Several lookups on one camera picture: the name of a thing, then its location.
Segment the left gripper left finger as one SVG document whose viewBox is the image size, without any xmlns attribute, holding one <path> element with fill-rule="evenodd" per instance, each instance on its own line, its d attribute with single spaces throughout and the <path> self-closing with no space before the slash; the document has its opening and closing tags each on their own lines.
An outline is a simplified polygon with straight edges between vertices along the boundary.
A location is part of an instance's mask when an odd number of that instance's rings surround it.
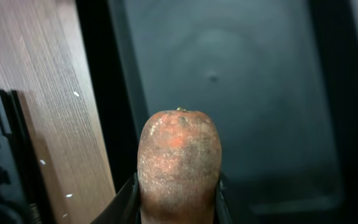
<svg viewBox="0 0 358 224">
<path fill-rule="evenodd" d="M 140 188 L 136 172 L 91 224 L 140 224 Z"/>
</svg>

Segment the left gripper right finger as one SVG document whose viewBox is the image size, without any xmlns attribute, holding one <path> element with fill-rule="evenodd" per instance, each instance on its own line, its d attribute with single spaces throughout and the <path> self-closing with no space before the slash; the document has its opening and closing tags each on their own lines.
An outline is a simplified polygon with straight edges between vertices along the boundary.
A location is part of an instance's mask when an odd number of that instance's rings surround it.
<svg viewBox="0 0 358 224">
<path fill-rule="evenodd" d="M 218 224 L 232 224 L 232 218 L 229 211 L 229 208 L 226 203 L 226 199 L 224 196 L 225 185 L 224 179 L 225 175 L 221 172 L 219 174 L 219 180 L 216 184 L 215 189 L 215 223 Z"/>
</svg>

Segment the orange carrot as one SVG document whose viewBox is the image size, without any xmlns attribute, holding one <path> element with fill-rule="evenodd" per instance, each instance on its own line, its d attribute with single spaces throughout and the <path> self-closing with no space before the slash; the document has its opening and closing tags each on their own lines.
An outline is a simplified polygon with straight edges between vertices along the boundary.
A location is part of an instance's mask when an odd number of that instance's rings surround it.
<svg viewBox="0 0 358 224">
<path fill-rule="evenodd" d="M 221 160 L 206 114 L 179 108 L 151 116 L 137 153 L 142 223 L 213 223 Z"/>
</svg>

